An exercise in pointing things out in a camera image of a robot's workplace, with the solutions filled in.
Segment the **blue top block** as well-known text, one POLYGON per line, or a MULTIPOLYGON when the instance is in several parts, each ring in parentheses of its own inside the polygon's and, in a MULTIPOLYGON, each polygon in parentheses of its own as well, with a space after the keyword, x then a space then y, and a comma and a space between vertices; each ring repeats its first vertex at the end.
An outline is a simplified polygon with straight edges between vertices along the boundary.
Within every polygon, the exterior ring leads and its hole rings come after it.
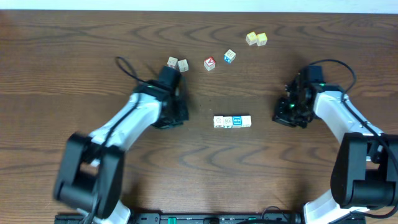
POLYGON ((243 125, 242 116, 232 117, 232 128, 241 128, 243 125))

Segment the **green sided block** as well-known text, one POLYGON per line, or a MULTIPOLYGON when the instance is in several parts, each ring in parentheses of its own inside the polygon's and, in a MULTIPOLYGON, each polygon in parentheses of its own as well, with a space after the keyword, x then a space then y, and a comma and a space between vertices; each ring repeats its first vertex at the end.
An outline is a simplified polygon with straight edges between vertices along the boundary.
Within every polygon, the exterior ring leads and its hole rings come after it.
POLYGON ((224 128, 232 128, 233 127, 233 117, 232 116, 224 116, 223 117, 223 127, 224 128))

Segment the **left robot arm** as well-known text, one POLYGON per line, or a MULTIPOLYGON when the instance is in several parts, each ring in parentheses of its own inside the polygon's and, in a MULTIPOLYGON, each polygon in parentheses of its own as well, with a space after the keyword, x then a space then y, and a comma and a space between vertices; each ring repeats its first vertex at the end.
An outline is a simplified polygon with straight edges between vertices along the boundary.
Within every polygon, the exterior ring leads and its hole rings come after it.
POLYGON ((131 211, 120 201, 125 155, 149 126, 169 129, 188 120, 181 80, 178 70, 164 66, 158 79, 139 84, 102 127, 68 138, 53 196, 81 212, 80 223, 129 221, 131 211))

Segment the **plain white block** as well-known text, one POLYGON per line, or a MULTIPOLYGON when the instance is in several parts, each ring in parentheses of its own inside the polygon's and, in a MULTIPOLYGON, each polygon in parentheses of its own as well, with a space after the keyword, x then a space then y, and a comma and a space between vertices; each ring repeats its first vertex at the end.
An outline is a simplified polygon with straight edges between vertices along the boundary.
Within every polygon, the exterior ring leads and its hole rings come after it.
POLYGON ((242 116, 241 119, 242 119, 242 127, 243 128, 251 127, 252 121, 251 121, 251 116, 250 115, 242 116))

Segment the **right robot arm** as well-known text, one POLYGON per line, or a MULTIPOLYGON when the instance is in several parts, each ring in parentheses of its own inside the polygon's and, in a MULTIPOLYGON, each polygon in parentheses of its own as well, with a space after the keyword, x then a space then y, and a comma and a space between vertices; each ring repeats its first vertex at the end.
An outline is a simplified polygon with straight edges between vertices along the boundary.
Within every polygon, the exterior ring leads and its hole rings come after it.
POLYGON ((304 223, 344 223, 389 218, 397 212, 397 136, 372 125, 346 90, 324 81, 322 67, 308 65, 285 86, 273 121, 306 128, 325 122, 340 144, 330 189, 303 206, 304 223))

